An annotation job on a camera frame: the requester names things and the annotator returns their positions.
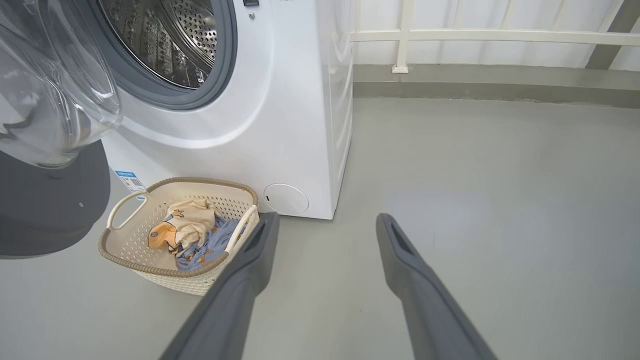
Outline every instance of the blue and white sticker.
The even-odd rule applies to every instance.
[[[120,178],[120,180],[122,180],[124,185],[127,185],[132,193],[143,192],[147,189],[144,185],[142,185],[142,182],[140,181],[140,179],[138,179],[136,174],[132,172],[116,171],[116,175]],[[136,199],[144,200],[145,198],[142,196],[138,196],[136,197]]]

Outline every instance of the clothes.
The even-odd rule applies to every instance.
[[[207,233],[204,246],[194,243],[181,255],[175,257],[175,266],[180,271],[189,271],[208,265],[218,259],[227,248],[238,220],[225,220],[216,215],[216,226]]]
[[[181,255],[192,244],[203,246],[207,230],[214,225],[215,208],[205,199],[187,200],[173,204],[166,219],[156,225],[148,235],[149,247],[168,249]]]

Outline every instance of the gray floor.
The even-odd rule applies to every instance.
[[[640,352],[640,111],[357,99],[333,221],[282,218],[245,359],[410,359],[374,238],[394,215],[501,359]],[[113,178],[112,206],[127,190]],[[96,239],[0,261],[7,359],[155,359],[198,297]]]

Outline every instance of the white washing machine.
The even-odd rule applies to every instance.
[[[121,90],[124,120],[103,139],[114,171],[143,186],[236,181],[260,211],[333,218],[351,141],[350,1],[76,3]]]

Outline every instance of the white railing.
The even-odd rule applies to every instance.
[[[640,46],[640,34],[608,33],[607,30],[613,22],[622,2],[613,2],[607,16],[603,20],[598,31],[558,31],[560,15],[564,10],[566,0],[561,0],[556,10],[551,30],[513,30],[507,29],[507,24],[513,14],[514,4],[517,0],[508,0],[502,23],[499,29],[461,29],[460,17],[464,0],[458,0],[453,28],[450,29],[412,29],[413,1],[402,0],[402,15],[400,28],[392,30],[360,30],[361,0],[354,0],[355,32],[353,41],[398,41],[396,65],[393,72],[404,74],[408,72],[406,56],[409,41],[423,40],[497,40],[497,41],[525,41],[525,42],[563,42],[574,44],[602,44]]]

